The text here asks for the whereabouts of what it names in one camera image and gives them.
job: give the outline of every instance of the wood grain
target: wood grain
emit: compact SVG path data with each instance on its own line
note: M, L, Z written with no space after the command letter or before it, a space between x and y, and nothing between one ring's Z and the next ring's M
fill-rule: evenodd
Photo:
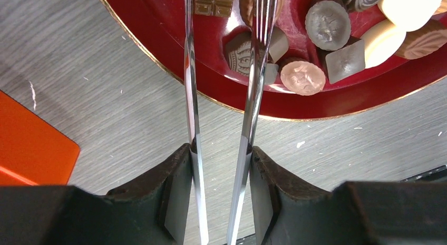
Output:
M126 37L98 0L0 0L0 22L0 89L32 110L31 81L35 113L81 146L71 184L106 193L187 141L183 86ZM403 179L447 162L446 89L447 80L440 81L337 120L261 119L255 143L326 190L344 180ZM242 114L203 98L199 113L210 244L223 244ZM253 232L248 188L239 237ZM186 233L186 244L199 244L193 194Z

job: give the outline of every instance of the orange object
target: orange object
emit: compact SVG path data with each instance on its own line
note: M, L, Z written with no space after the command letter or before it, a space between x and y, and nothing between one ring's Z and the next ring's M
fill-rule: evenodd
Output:
M79 146L0 91L0 185L67 184Z

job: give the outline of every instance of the gray wooden table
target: gray wooden table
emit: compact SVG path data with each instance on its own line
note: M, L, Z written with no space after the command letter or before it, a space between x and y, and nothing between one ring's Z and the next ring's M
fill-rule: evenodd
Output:
M32 110L31 81L34 112L81 146L71 184L105 193L187 141L183 86L133 44L98 0L0 0L0 19L0 89ZM447 163L446 89L443 80L335 120L261 119L255 143L327 190L344 180L403 179ZM199 109L210 244L223 244L242 114L201 97ZM253 232L248 190L239 236ZM186 244L199 244L195 207Z

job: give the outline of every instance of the red bowl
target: red bowl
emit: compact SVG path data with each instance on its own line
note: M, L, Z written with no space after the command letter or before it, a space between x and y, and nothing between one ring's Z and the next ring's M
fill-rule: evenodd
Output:
M100 1L147 56L182 82L184 0ZM277 25L289 38L291 48L285 56L298 56L321 66L303 25L310 1L285 0ZM235 0L230 18L195 15L193 24L198 91L215 103L242 112L248 79L231 71L223 55L225 43L248 30L240 19L238 7ZM385 19L377 6L349 16L352 35L356 37ZM446 13L435 17L447 24ZM279 120L304 121L366 111L443 79L447 75L446 57L447 46L418 60L392 56L380 66L335 84L326 83L324 90L313 96L288 93L278 78L275 84L265 87L260 114Z

